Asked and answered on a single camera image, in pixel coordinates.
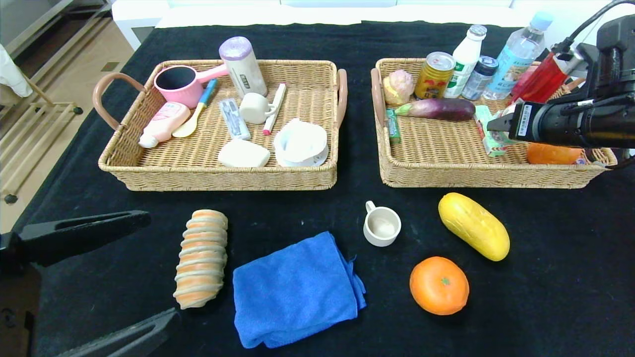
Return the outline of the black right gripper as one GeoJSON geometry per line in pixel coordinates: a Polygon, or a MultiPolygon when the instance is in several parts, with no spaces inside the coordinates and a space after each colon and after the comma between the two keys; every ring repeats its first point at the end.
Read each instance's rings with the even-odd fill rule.
{"type": "Polygon", "coordinates": [[[490,120],[488,131],[509,132],[511,139],[567,147],[583,147],[580,113],[569,112],[571,104],[524,102],[514,113],[490,120]]]}

